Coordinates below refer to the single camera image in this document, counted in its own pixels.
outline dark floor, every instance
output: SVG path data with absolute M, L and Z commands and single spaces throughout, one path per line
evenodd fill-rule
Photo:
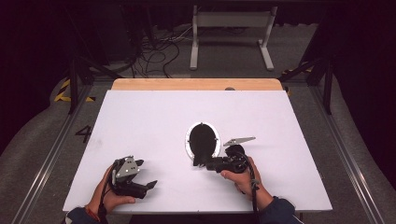
M 179 54 L 165 69 L 172 77 L 185 78 L 279 77 L 282 71 L 297 66 L 315 30 L 315 25 L 275 27 L 268 45 L 275 66 L 273 72 L 265 69 L 256 43 L 260 37 L 260 30 L 257 29 L 247 29 L 239 35 L 221 29 L 202 33 L 196 71 L 189 69 L 191 41 L 185 39 L 178 42 Z M 177 48 L 172 45 L 163 50 L 163 53 L 166 60 L 170 60 L 177 55 Z M 156 54 L 151 60 L 156 62 L 162 58 L 161 54 Z M 137 77 L 139 73 L 149 77 L 164 77 L 163 62 L 148 65 L 148 70 L 159 70 L 156 72 L 147 72 L 145 69 L 142 72 L 139 65 L 136 65 L 136 70 L 139 71 L 136 72 Z M 132 76 L 131 70 L 121 74 L 125 77 Z M 323 113 L 318 101 L 322 84 L 307 87 L 302 81 L 304 78 L 305 75 L 301 74 L 284 85 L 290 88 L 290 102 L 333 206 L 330 212 L 304 213 L 304 222 L 395 223 L 396 192 L 364 145 L 336 80 L 332 86 L 332 115 L 328 116 Z M 0 157 L 0 223 L 12 223 L 14 217 L 14 223 L 58 223 L 64 216 L 64 200 L 86 146 L 84 136 L 76 133 L 87 125 L 94 126 L 106 90 L 111 88 L 111 80 L 96 77 L 93 86 L 80 86 L 80 92 L 86 93 L 84 97 L 92 96 L 96 100 L 84 102 L 72 116 L 68 115 L 68 102 L 53 102 L 62 84 L 60 82 L 54 88 L 50 97 L 51 106 L 29 121 Z M 335 125 L 336 133 L 329 126 L 329 121 Z M 64 125 L 69 123 L 70 126 L 65 128 Z M 60 133 L 64 133 L 64 138 L 60 138 Z M 353 164 L 343 159 L 337 134 L 342 138 L 341 147 L 352 156 L 352 161 L 367 183 L 372 199 L 361 197 L 365 195 L 361 192 L 366 189 L 359 189 L 361 185 L 354 184 L 356 176 L 350 172 Z M 58 149 L 59 154 L 53 154 L 55 149 Z M 365 200 L 374 202 L 379 217 L 373 215 L 376 211 L 370 211 L 373 206 L 367 207 Z M 112 223 L 127 223 L 128 220 L 127 216 L 109 216 Z

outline hand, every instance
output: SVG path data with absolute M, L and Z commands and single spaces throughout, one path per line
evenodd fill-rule
M 97 216 L 98 216 L 98 208 L 102 196 L 103 186 L 106 183 L 107 174 L 110 172 L 110 169 L 111 166 L 107 168 L 102 180 L 99 182 L 98 186 L 95 189 L 95 192 L 92 195 L 91 201 L 87 204 L 88 208 Z M 115 194 L 113 190 L 110 189 L 110 186 L 108 184 L 106 186 L 105 192 L 107 193 L 103 199 L 103 204 L 105 205 L 108 214 L 111 213 L 111 211 L 113 211 L 113 209 L 118 205 L 135 202 L 134 197 L 119 196 Z
M 260 173 L 257 170 L 256 165 L 254 164 L 254 161 L 251 157 L 248 157 L 249 162 L 253 168 L 255 179 L 259 181 L 257 184 L 257 187 L 259 188 L 256 191 L 256 196 L 257 196 L 257 207 L 259 210 L 264 209 L 268 204 L 271 203 L 273 200 L 273 197 L 270 195 L 270 193 L 265 189 L 264 185 L 262 184 L 262 178 L 260 177 Z M 221 171 L 221 176 L 223 176 L 225 179 L 232 180 L 235 184 L 235 187 L 237 190 L 240 192 L 244 193 L 247 195 L 247 198 L 249 200 L 252 200 L 252 192 L 251 192 L 251 179 L 250 179 L 250 171 L 249 168 L 245 170 L 244 173 L 242 174 L 236 174 L 228 170 L 223 170 Z

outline gray carpet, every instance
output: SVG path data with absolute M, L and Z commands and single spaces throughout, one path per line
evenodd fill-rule
M 236 35 L 225 29 L 210 29 L 200 32 L 200 51 L 198 70 L 191 71 L 191 42 L 177 43 L 179 55 L 166 66 L 166 72 L 172 77 L 279 77 L 285 69 L 291 69 L 299 63 L 306 45 L 316 26 L 275 27 L 271 34 L 268 49 L 275 71 L 265 69 L 257 39 L 261 36 L 258 29 L 247 29 Z M 174 46 L 162 51 L 166 60 L 177 55 Z M 152 61 L 161 60 L 157 54 Z M 164 77 L 163 63 L 150 63 L 149 77 Z M 123 76 L 131 77 L 127 70 Z M 287 83 L 290 87 L 290 101 L 300 122 L 306 142 L 311 150 L 318 170 L 322 173 L 324 186 L 329 194 L 333 210 L 313 214 L 304 214 L 305 223 L 370 223 L 361 200 L 352 185 L 345 165 L 340 160 L 337 145 L 332 133 L 320 113 L 312 89 L 301 84 L 304 75 L 297 76 Z M 76 132 L 86 125 L 94 126 L 96 116 L 111 81 L 98 77 L 91 87 L 89 96 L 96 97 L 95 102 L 84 102 L 73 122 L 70 132 L 64 140 L 59 158 L 46 179 L 26 223 L 58 223 L 64 216 L 62 211 L 69 186 L 78 168 L 86 143 L 84 136 Z M 63 83 L 54 88 L 50 97 L 51 106 L 29 121 L 14 137 L 6 151 L 0 157 L 0 223 L 11 223 L 18 212 L 23 199 L 29 191 L 35 176 L 51 150 L 62 125 L 68 116 L 68 102 L 53 102 L 55 94 Z M 379 171 L 350 117 L 336 80 L 332 92 L 332 117 L 346 143 L 347 148 L 361 168 L 373 198 L 385 223 L 396 220 L 396 192 Z M 127 223 L 128 216 L 110 215 L 111 223 Z

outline white board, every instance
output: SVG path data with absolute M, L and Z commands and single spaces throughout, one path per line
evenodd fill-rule
M 115 213 L 250 212 L 251 202 L 230 180 L 192 166 L 184 142 L 199 121 L 217 129 L 221 144 L 256 137 L 242 146 L 272 195 L 287 198 L 297 211 L 332 209 L 284 91 L 108 91 L 64 211 L 86 204 L 106 168 L 133 155 L 145 161 L 134 182 L 158 183 Z

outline sleeve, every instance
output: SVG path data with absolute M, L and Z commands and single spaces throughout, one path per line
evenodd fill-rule
M 294 206 L 286 199 L 274 197 L 274 200 L 260 211 L 261 224 L 301 224 L 303 223 L 294 215 Z
M 66 224 L 100 224 L 85 212 L 85 208 L 77 207 L 67 213 L 64 223 Z

